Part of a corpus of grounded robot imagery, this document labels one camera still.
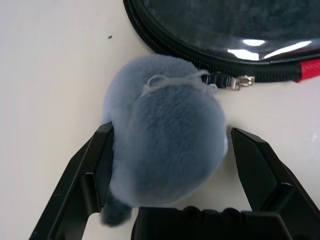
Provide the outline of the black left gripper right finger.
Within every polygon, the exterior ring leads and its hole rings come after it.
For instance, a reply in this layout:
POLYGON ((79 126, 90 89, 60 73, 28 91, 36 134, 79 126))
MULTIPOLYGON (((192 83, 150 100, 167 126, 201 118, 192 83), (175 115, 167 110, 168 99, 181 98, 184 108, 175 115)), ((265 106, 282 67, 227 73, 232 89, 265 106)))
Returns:
POLYGON ((231 129, 238 177, 253 211, 280 215, 295 240, 320 238, 320 210, 293 172, 259 136, 231 129))

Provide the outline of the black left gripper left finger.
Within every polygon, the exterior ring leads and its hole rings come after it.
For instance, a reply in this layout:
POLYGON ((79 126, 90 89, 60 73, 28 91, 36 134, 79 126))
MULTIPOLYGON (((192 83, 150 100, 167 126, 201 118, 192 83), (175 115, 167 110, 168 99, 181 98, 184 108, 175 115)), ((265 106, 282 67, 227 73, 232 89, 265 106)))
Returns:
POLYGON ((105 204, 113 162, 114 129, 101 125, 70 159, 31 240, 80 240, 89 217, 105 204))

